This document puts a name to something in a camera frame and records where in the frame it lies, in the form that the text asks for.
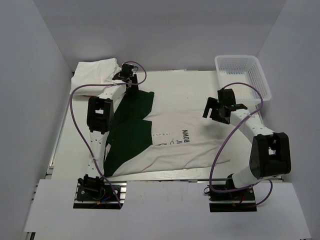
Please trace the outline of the white and green raglan t-shirt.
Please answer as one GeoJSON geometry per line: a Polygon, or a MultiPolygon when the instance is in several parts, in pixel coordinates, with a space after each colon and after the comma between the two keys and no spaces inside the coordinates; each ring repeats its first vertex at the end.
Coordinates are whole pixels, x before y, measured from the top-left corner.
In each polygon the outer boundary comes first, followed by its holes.
{"type": "Polygon", "coordinates": [[[103,163],[105,177],[211,166],[227,126],[201,110],[152,112],[154,93],[125,95],[114,114],[103,163]]]}

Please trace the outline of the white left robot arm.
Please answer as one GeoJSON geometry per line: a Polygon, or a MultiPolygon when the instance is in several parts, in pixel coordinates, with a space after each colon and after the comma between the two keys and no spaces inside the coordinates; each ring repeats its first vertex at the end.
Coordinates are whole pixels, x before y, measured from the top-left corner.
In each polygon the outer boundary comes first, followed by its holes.
{"type": "Polygon", "coordinates": [[[139,89],[137,75],[132,71],[122,70],[114,79],[117,84],[124,82],[127,85],[106,87],[101,94],[88,100],[86,123],[90,134],[90,149],[93,152],[89,156],[87,168],[90,177],[99,177],[99,172],[104,171],[104,162],[111,148],[107,138],[114,120],[114,103],[126,92],[136,92],[139,89]]]}

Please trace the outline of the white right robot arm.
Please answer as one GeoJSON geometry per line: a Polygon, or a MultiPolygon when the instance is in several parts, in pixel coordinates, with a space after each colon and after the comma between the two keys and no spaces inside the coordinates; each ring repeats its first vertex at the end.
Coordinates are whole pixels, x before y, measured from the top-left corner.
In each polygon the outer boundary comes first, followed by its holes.
{"type": "Polygon", "coordinates": [[[213,160],[209,173],[210,189],[216,193],[230,193],[250,188],[271,177],[290,173],[292,165],[288,135],[264,126],[255,118],[256,113],[250,112],[243,104],[236,104],[234,100],[228,103],[229,105],[224,105],[218,99],[209,97],[202,116],[234,126],[213,160]],[[212,184],[214,169],[224,147],[236,131],[240,131],[251,143],[248,165],[227,178],[229,186],[226,190],[217,190],[212,184]]]}

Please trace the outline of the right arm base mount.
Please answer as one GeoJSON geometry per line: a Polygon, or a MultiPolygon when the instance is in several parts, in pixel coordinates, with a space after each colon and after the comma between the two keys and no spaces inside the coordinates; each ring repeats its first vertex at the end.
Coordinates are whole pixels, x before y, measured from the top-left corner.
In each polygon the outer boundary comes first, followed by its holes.
{"type": "Polygon", "coordinates": [[[225,178],[212,178],[204,188],[208,196],[211,213],[244,213],[256,212],[257,203],[253,187],[236,190],[230,174],[225,178]]]}

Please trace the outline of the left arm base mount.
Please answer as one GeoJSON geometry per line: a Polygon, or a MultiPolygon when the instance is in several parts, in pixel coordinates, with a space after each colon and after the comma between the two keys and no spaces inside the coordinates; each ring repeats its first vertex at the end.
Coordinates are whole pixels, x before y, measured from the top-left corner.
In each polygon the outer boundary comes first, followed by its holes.
{"type": "Polygon", "coordinates": [[[124,204],[126,191],[125,182],[116,182],[110,186],[101,177],[85,175],[77,180],[73,208],[119,210],[124,204]]]}

